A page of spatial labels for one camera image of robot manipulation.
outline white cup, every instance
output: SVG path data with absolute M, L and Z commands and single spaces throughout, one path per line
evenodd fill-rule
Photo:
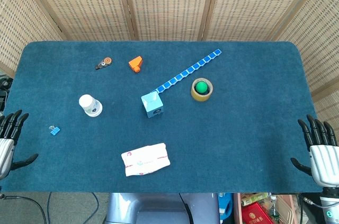
M 89 94 L 80 97 L 79 105 L 84 109 L 85 113 L 90 117 L 97 117 L 102 111 L 100 101 L 96 100 Z

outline orange block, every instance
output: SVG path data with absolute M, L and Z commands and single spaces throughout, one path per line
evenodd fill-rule
M 140 67 L 142 64 L 142 57 L 138 56 L 136 58 L 134 58 L 133 60 L 128 62 L 129 67 L 131 67 L 131 69 L 135 72 L 138 73 L 140 71 Z

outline green ball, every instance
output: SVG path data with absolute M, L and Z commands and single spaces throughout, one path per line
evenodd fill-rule
M 204 81 L 199 81 L 196 85 L 195 85 L 195 90 L 200 93 L 203 94 L 207 91 L 207 84 Z

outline light blue box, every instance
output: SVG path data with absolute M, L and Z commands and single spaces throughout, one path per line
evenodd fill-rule
M 164 105 L 157 91 L 142 96 L 141 100 L 146 109 L 148 118 L 164 112 Z

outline woven screen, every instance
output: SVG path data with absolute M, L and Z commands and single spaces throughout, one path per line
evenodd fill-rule
M 266 40 L 293 0 L 216 0 L 207 40 Z
M 140 40 L 197 40 L 206 0 L 132 0 Z
M 339 139 L 339 89 L 314 103 L 318 118 L 329 122 Z
M 339 0 L 307 0 L 278 38 L 300 50 L 311 91 L 339 76 Z
M 0 62 L 14 76 L 23 48 L 31 41 L 61 40 L 34 0 L 0 0 Z
M 121 0 L 46 0 L 73 40 L 129 40 Z

